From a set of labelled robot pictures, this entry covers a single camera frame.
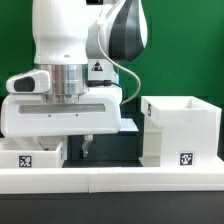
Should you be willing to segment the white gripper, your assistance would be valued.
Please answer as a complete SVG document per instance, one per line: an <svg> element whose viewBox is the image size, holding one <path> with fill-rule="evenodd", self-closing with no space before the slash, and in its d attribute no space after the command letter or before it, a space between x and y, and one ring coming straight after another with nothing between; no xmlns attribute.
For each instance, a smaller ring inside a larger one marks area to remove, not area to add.
<svg viewBox="0 0 224 224"><path fill-rule="evenodd" d="M37 137L43 151L49 151L41 136L85 135L82 155L88 155L93 136L116 133L121 128L122 90L114 85L90 87L76 103L51 104L46 100L50 74L31 70L9 78L9 95L1 108L0 129L4 136Z"/></svg>

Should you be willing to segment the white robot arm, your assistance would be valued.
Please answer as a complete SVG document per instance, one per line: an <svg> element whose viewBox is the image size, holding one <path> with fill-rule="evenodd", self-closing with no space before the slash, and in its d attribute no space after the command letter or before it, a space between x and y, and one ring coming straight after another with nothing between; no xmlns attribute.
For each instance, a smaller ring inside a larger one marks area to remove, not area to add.
<svg viewBox="0 0 224 224"><path fill-rule="evenodd" d="M118 132L116 72L147 43L141 0L33 0L32 33L34 69L6 82L0 149L31 154Z"/></svg>

